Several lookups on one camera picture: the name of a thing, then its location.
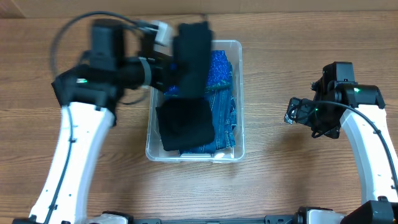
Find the small black cloth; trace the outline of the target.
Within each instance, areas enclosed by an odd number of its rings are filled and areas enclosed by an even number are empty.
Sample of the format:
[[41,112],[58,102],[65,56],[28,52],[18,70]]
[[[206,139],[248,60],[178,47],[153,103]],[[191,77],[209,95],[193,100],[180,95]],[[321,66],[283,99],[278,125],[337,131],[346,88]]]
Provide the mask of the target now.
[[200,98],[204,95],[211,63],[213,33],[207,21],[180,24],[173,41],[177,64],[178,96]]

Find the square black cloth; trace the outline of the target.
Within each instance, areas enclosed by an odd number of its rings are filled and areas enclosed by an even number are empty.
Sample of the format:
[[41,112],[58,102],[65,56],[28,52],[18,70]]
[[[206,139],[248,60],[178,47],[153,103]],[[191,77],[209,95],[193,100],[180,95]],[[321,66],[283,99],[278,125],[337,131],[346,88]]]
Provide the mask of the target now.
[[165,151],[184,151],[215,139],[212,112],[204,98],[170,98],[156,108]]

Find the sparkly blue cloth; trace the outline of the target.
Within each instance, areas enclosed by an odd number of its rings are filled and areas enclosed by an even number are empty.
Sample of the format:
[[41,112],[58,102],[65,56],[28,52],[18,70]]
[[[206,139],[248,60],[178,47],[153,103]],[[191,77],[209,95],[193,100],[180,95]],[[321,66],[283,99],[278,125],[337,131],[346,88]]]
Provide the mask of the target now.
[[206,87],[200,97],[232,88],[233,68],[224,50],[212,50]]

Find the blue denim jeans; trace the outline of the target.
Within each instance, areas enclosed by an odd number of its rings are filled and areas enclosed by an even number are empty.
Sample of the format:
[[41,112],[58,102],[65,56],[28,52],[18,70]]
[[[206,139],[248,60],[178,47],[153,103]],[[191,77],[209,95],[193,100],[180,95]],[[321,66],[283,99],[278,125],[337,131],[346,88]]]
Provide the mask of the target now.
[[214,141],[202,146],[179,150],[181,154],[214,154],[218,150],[235,147],[234,129],[237,127],[236,104],[231,88],[215,90],[205,95],[210,104],[215,129]]

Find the clear plastic storage bin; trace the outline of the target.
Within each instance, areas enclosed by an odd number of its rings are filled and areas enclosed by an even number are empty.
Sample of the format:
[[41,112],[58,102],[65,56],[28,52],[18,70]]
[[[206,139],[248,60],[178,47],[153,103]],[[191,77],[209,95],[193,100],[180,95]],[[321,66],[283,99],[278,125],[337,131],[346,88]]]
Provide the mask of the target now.
[[244,139],[244,82],[242,45],[237,40],[214,40],[214,50],[223,50],[232,65],[234,102],[237,112],[237,128],[234,130],[235,147],[218,150],[214,154],[180,154],[178,151],[165,151],[159,134],[155,108],[164,100],[164,94],[155,88],[150,89],[149,121],[147,128],[146,156],[155,162],[212,162],[232,163],[241,161],[245,154]]

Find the long black cloth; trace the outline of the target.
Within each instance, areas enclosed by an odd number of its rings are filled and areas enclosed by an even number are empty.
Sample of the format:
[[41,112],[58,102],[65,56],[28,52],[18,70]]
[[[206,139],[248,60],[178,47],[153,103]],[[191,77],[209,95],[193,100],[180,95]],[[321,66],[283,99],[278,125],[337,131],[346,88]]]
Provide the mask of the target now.
[[59,75],[55,78],[55,80],[51,83],[51,86],[54,90],[55,96],[58,100],[60,106],[68,106],[68,96],[67,91],[65,89],[65,78],[63,75]]

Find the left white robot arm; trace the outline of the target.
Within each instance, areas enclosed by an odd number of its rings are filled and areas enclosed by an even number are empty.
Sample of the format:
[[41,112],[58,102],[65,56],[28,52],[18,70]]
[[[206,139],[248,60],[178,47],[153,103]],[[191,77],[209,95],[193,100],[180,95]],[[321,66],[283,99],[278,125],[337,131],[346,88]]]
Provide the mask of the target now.
[[160,21],[96,19],[91,48],[52,83],[61,107],[58,143],[44,187],[23,223],[86,223],[98,156],[127,89],[162,86],[172,28]]

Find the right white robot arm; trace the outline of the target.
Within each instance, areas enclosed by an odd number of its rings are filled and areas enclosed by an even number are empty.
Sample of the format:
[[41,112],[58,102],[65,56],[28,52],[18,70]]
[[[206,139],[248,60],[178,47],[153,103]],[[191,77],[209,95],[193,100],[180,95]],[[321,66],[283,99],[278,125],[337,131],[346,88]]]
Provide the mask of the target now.
[[300,207],[293,223],[397,223],[397,154],[376,85],[360,85],[351,62],[323,67],[311,84],[313,99],[290,99],[284,121],[312,130],[312,138],[337,139],[345,132],[361,183],[361,206],[348,215],[321,207]]

